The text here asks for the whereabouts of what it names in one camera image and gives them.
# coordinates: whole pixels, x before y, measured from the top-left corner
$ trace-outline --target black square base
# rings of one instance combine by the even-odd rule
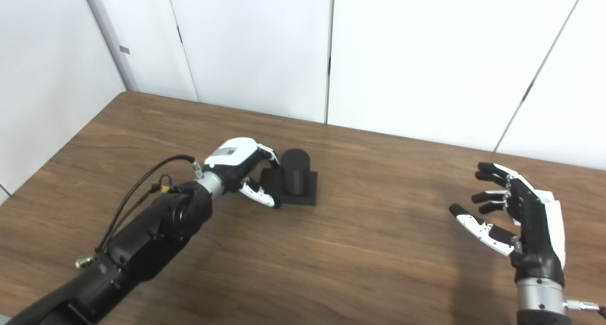
[[[303,195],[292,196],[286,194],[282,187],[282,172],[280,169],[264,168],[261,172],[260,186],[271,196],[277,197],[282,204],[297,204],[299,206],[316,205],[316,189],[318,187],[318,173],[309,172],[307,190]]]

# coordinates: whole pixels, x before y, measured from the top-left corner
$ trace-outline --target wooden table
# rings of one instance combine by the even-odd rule
[[[474,179],[478,161],[554,191],[567,230],[566,295],[606,304],[606,172],[128,92],[0,207],[0,313],[13,316],[78,274],[73,261],[155,163],[176,153],[203,160],[239,136],[309,152],[318,206],[274,210],[224,196],[188,247],[104,324],[512,324],[508,259],[447,210],[475,210],[469,197],[494,188]],[[161,171],[192,178],[181,163]],[[515,230],[504,213],[490,219]]]

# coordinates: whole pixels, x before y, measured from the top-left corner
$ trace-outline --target white wall panel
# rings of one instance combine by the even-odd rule
[[[335,0],[329,124],[493,150],[575,0]]]
[[[89,3],[129,89],[197,101],[170,0]]]
[[[323,122],[330,0],[171,0],[200,101]]]
[[[579,1],[498,152],[606,170],[605,1]]]
[[[119,92],[86,0],[0,0],[0,177],[13,193]]]

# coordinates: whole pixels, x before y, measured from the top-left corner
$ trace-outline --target black cable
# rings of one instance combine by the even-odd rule
[[[132,207],[130,207],[130,209],[128,209],[126,212],[124,212],[124,214],[122,215],[122,217],[120,217],[120,219],[116,222],[116,225],[113,227],[112,231],[110,232],[109,236],[108,236],[108,240],[106,243],[106,246],[109,245],[110,241],[113,239],[114,234],[117,232],[117,230],[120,228],[120,226],[122,225],[122,223],[124,223],[124,221],[126,220],[126,218],[128,217],[128,215],[130,215],[134,209],[137,209],[148,197],[149,195],[151,195],[153,193],[153,190],[147,191],[145,193],[145,195],[141,196],[137,202],[134,203],[134,205]]]
[[[162,179],[167,177],[169,179],[169,187],[173,186],[173,178],[171,176],[169,176],[168,174],[163,173],[162,176],[160,176],[160,179],[158,180],[158,185],[162,185]]]
[[[188,156],[188,155],[185,155],[185,154],[177,154],[176,156],[172,156],[172,157],[169,157],[167,159],[164,159],[164,161],[161,161],[160,163],[156,164],[156,166],[154,166],[149,171],[147,171],[133,185],[133,187],[130,188],[130,190],[128,191],[128,193],[126,194],[126,196],[124,196],[124,199],[122,200],[122,202],[120,202],[120,205],[117,207],[117,210],[116,210],[116,213],[114,214],[112,222],[110,222],[110,225],[108,226],[108,228],[106,230],[106,233],[104,234],[103,238],[101,239],[101,242],[100,242],[99,246],[95,249],[95,252],[99,252],[99,251],[105,249],[105,247],[107,246],[107,244],[109,242],[110,235],[113,232],[115,232],[114,228],[116,226],[117,219],[120,217],[120,213],[124,209],[124,206],[127,204],[127,202],[130,199],[130,197],[132,197],[132,195],[134,194],[134,192],[141,186],[141,184],[143,184],[143,182],[145,182],[145,180],[147,180],[149,178],[149,176],[151,176],[152,174],[154,174],[154,172],[156,172],[156,170],[158,170],[160,167],[163,167],[167,163],[170,163],[172,161],[177,161],[177,160],[188,161],[189,163],[194,163],[196,161],[196,159],[194,157],[192,157],[192,156]]]

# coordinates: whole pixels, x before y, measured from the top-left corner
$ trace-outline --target black block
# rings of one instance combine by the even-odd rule
[[[279,169],[265,168],[260,185],[266,193],[279,199],[282,204],[301,206],[316,205],[318,173],[310,171],[307,152],[298,148],[286,151]]]

